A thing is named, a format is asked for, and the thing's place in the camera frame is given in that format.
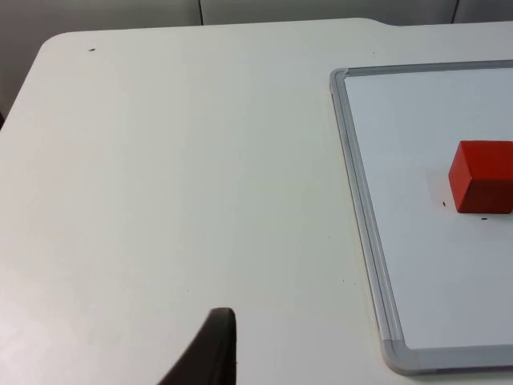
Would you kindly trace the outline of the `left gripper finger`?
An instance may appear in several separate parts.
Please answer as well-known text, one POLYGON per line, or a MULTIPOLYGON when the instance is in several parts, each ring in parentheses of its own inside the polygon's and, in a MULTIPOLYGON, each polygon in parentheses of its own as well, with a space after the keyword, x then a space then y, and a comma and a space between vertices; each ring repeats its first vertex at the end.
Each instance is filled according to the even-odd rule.
POLYGON ((234 310, 210 310, 195 338, 160 383, 235 385, 236 341, 234 310))

